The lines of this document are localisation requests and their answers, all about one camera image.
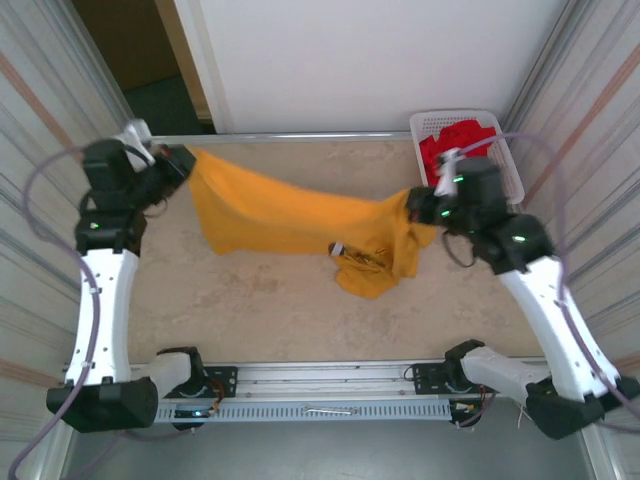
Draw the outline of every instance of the white basket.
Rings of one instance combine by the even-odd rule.
[[[425,138],[434,135],[436,138],[440,130],[461,120],[477,120],[482,127],[494,127],[496,133],[502,133],[498,124],[498,119],[491,112],[485,110],[433,110],[431,112],[416,113],[411,116],[411,136],[416,147],[418,167],[422,184],[428,185],[427,175],[424,171],[424,163],[420,153],[420,142]],[[524,188],[518,175],[513,157],[504,140],[498,140],[489,147],[489,158],[500,166],[502,172],[502,186],[507,194],[509,203],[516,205],[524,199]]]

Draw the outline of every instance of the yellow cloth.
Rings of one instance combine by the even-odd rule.
[[[334,242],[347,248],[333,257],[338,284],[376,298],[401,277],[414,277],[418,251],[435,228],[410,223],[408,190],[382,202],[294,187],[232,165],[192,148],[196,164],[189,179],[202,232],[218,254],[241,248],[276,253],[329,253]]]

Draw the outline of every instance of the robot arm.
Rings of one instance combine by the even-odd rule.
[[[91,370],[63,419],[80,432],[151,426],[159,399],[179,387],[186,394],[204,383],[194,347],[164,350],[132,376],[127,354],[129,300],[147,222],[144,210],[166,201],[185,181],[195,159],[184,147],[156,147],[146,124],[136,121],[118,137],[84,150],[83,168],[91,189],[76,225],[76,250],[96,278],[100,328]],[[62,388],[47,392],[57,412],[85,365],[92,329],[92,291],[82,278],[78,332]]]
[[[464,158],[457,149],[443,154],[441,162],[442,177],[435,189],[411,191],[410,217],[471,241],[474,256],[491,266],[522,308],[548,364],[527,365],[471,340],[445,356],[451,383],[459,390],[486,385],[526,405],[551,438],[573,433],[619,405],[604,377],[627,398],[638,396],[638,382],[620,376],[600,351],[565,287],[565,303],[603,376],[590,368],[557,300],[562,265],[540,221],[508,211],[499,168],[485,157]]]

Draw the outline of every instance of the metal bar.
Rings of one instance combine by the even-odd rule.
[[[509,357],[514,360],[519,360],[525,363],[531,363],[533,365],[541,365],[545,364],[546,361],[544,357]],[[416,358],[416,359],[405,359],[405,360],[361,360],[361,361],[348,361],[348,362],[206,362],[204,363],[205,367],[238,367],[246,371],[248,369],[262,369],[265,371],[271,370],[298,370],[301,368],[308,369],[351,369],[354,367],[360,368],[370,368],[370,367],[408,367],[413,365],[414,363],[440,363],[442,362],[442,358]],[[145,363],[134,363],[131,365],[131,368],[134,370],[141,369],[145,366]]]
[[[237,135],[165,135],[151,139],[154,144],[218,145],[243,143],[309,142],[409,142],[411,132],[327,132],[327,133],[246,133]]]

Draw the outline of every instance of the marble surface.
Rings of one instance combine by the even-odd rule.
[[[382,199],[420,184],[411,142],[212,145],[207,150],[290,183]],[[468,255],[463,239],[453,249]],[[216,256],[187,186],[151,219],[131,300],[129,352],[195,345],[205,362],[438,358],[468,338],[539,355],[522,312],[488,267],[461,269],[438,240],[418,275],[376,300],[341,290],[322,255]]]

